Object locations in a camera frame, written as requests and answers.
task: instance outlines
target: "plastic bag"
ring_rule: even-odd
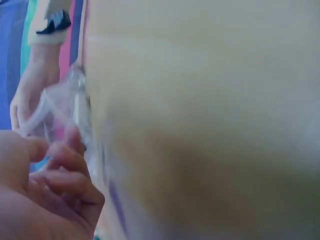
[[[84,158],[90,173],[95,173],[95,148],[91,126],[90,101],[86,77],[80,67],[72,66],[66,78],[44,89],[29,120],[18,130],[23,137],[45,137],[49,143],[64,138],[66,126],[76,124],[86,147]]]

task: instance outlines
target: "human hand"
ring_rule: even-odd
[[[48,146],[0,131],[1,239],[91,240],[104,205],[92,184],[77,129]],[[51,160],[29,174],[30,162]]]
[[[59,81],[60,45],[34,44],[10,105],[11,128],[20,128],[35,111],[44,88]]]

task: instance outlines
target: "white sleeve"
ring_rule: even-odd
[[[70,11],[72,0],[41,0],[38,1],[34,18],[28,33],[28,44],[63,44],[67,38],[67,30],[54,32],[50,35],[40,35],[36,32],[45,29],[51,14],[63,9]]]

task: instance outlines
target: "green stripe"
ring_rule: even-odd
[[[37,10],[38,0],[29,0],[28,9],[24,21],[22,42],[21,42],[21,59],[20,59],[20,74],[22,75],[28,65],[30,56],[30,46],[28,45],[28,32],[30,24]]]

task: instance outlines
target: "striped fabric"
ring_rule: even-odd
[[[0,130],[11,129],[10,103],[28,64],[28,31],[41,0],[0,0]],[[84,13],[87,0],[73,0],[72,26],[60,53],[60,78],[75,62],[82,62]]]

